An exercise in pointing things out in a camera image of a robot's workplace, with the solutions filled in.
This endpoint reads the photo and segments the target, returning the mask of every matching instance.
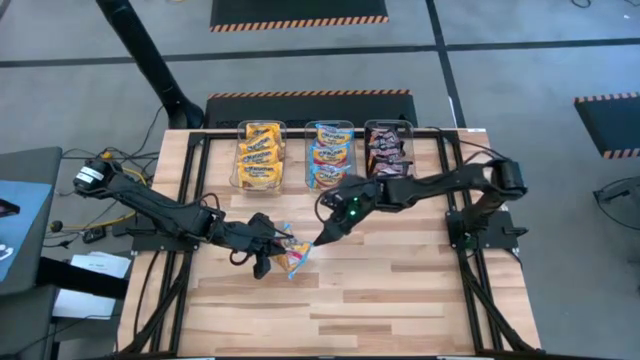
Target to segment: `white paper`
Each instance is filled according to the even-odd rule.
[[[111,254],[93,252],[90,255],[74,255],[71,265],[90,271],[123,278],[131,260]],[[53,308],[53,316],[107,320],[113,312],[116,300],[79,291],[60,290]]]

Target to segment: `wooden table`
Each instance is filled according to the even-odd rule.
[[[460,130],[459,135],[488,146],[484,131]],[[188,136],[183,130],[165,133],[153,189],[169,197],[178,195]],[[260,211],[274,221],[291,223],[298,238],[313,241],[322,226],[313,212],[316,196],[305,185],[304,140],[287,141],[284,189],[277,197],[247,197],[229,185],[235,145],[233,140],[213,141],[204,193],[218,194],[227,220],[247,221]],[[359,174],[364,174],[363,147],[358,140]],[[418,176],[441,172],[434,140],[417,139],[414,148]],[[462,145],[464,158],[477,150]],[[478,194],[472,195],[475,201]],[[191,268],[179,355],[472,354],[462,280],[448,244],[446,210],[446,197],[440,196],[401,215],[373,213],[350,236],[314,248],[292,281],[275,263],[264,279],[254,280],[252,261],[236,267],[228,261],[229,250],[202,246]],[[151,257],[140,254],[133,265],[118,332],[122,345],[132,339],[135,308]],[[485,257],[496,305],[525,341],[539,346],[519,264],[503,250],[485,251]],[[151,272],[140,327],[156,306],[164,260],[161,254]],[[484,346],[490,348],[484,309],[477,305]],[[168,348],[172,309],[165,319],[161,349]]]

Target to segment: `concrete floor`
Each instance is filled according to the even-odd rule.
[[[211,0],[136,0],[163,54],[307,48],[432,45],[423,0],[387,0],[391,22],[238,34],[208,31]],[[616,39],[638,36],[640,7],[622,0],[436,0],[447,44]],[[0,63],[126,56],[92,1],[13,1],[0,19]],[[639,160],[602,159],[572,99],[637,91],[637,46],[450,52],[469,127],[489,130],[493,146],[521,162],[530,193],[509,205],[531,232],[521,256],[543,347],[552,353],[640,358],[640,234],[600,213],[591,191],[637,175]],[[204,106],[211,92],[408,88],[421,125],[450,127],[436,52],[173,62],[185,93]],[[0,152],[58,145],[137,149],[159,102],[133,64],[0,68]],[[146,150],[159,149],[161,114]],[[68,191],[81,160],[64,160]],[[51,219],[83,224],[108,204],[56,198]],[[115,208],[111,216],[125,213]],[[81,242],[47,256],[126,251],[126,238]],[[63,344],[61,358],[111,350],[113,334]]]

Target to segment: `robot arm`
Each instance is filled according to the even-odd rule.
[[[493,170],[491,181],[484,176],[487,168]],[[419,200],[461,190],[484,193],[478,202],[462,210],[461,226],[469,233],[485,228],[489,216],[505,201],[517,200],[527,192],[520,167],[511,160],[463,165],[451,172],[422,179],[377,177],[367,180],[348,176],[339,187],[323,193],[318,199],[333,212],[323,221],[324,229],[314,245],[338,241],[374,210],[397,213]]]
[[[180,204],[122,172],[120,164],[89,160],[73,180],[75,192],[95,199],[113,198],[149,217],[159,231],[179,240],[199,241],[256,256],[254,277],[261,279],[271,266],[269,257],[284,254],[269,217],[256,213],[247,224],[225,222],[225,213],[202,205],[199,199]]]

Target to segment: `warning stripe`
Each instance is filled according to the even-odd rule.
[[[213,93],[209,99],[230,97],[335,96],[335,95],[411,95],[408,89],[392,90],[316,90],[316,91],[260,91],[248,93]]]
[[[624,159],[638,157],[638,155],[640,155],[640,148],[607,150],[602,154],[602,157],[605,159]]]
[[[304,20],[287,20],[287,21],[268,21],[257,23],[239,23],[225,24],[209,27],[212,32],[238,32],[253,30],[274,30],[274,29],[291,29],[303,27],[317,26],[341,26],[341,25],[363,25],[363,24],[381,24],[389,22],[388,16],[372,15],[372,16],[356,16],[356,17],[340,17],[340,18],[324,18],[324,19],[304,19]]]
[[[596,95],[596,96],[582,96],[577,97],[573,100],[574,104],[583,103],[583,102],[593,102],[593,101],[606,101],[606,100],[618,100],[618,99],[629,99],[640,97],[638,92],[630,92],[630,93],[620,93],[620,94],[605,94],[605,95]]]
[[[620,93],[620,94],[605,94],[605,95],[595,95],[595,96],[582,96],[574,99],[574,104],[584,103],[584,102],[596,102],[596,101],[608,101],[608,100],[618,100],[618,99],[631,99],[640,97],[638,92],[633,91],[629,93]],[[602,154],[602,157],[605,159],[624,159],[630,157],[638,157],[640,155],[640,148],[634,149],[613,149],[607,150]]]

